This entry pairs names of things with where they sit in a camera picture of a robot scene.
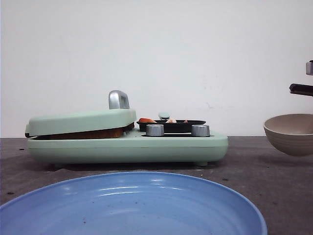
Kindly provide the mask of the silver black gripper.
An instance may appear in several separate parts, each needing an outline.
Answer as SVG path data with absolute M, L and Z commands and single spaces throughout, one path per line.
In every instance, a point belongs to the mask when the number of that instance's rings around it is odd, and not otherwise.
M 306 63 L 306 75 L 313 75 L 313 60 Z M 303 84 L 291 84 L 289 87 L 291 94 L 313 96 L 313 86 Z

